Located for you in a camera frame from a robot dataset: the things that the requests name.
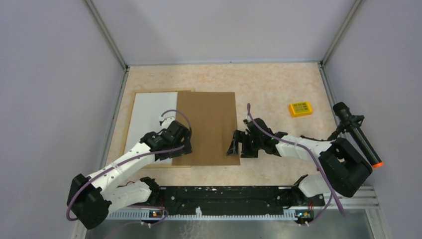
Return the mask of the brown frame backing board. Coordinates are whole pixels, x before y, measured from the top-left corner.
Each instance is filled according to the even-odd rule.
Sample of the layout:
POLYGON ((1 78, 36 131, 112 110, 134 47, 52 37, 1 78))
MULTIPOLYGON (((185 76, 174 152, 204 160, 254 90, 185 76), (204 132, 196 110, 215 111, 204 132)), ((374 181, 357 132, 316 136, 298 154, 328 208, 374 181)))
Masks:
POLYGON ((174 166, 237 166, 240 157, 227 156, 238 129, 234 92, 189 92, 177 95, 177 110, 192 125, 192 153, 176 157, 174 166))

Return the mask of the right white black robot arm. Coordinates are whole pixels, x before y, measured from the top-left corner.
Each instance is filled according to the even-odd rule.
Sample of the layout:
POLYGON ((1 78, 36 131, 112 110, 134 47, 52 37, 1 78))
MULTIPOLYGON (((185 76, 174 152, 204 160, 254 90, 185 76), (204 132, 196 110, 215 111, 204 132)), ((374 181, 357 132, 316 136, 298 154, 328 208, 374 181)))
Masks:
POLYGON ((263 150, 269 155, 310 161, 317 166, 318 173, 299 179, 292 191, 292 199, 298 205, 331 192, 351 198, 373 172, 371 165, 345 138, 317 140, 282 131, 274 133, 260 118, 247 119, 244 123, 245 131, 233 132, 227 156, 256 158, 263 150))

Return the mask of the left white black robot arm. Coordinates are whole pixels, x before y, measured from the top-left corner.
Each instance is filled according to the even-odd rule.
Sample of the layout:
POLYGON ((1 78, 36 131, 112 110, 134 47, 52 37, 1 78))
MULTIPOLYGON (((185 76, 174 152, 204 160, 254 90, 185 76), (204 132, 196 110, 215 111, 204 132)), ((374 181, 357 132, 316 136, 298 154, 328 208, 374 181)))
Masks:
POLYGON ((78 174, 71 182, 66 218, 85 228, 99 226, 106 217, 136 203, 153 206, 160 186, 150 177, 124 185, 141 168, 156 161, 192 153, 192 127, 173 119, 161 122, 159 132, 146 133, 127 153, 87 176, 78 174))

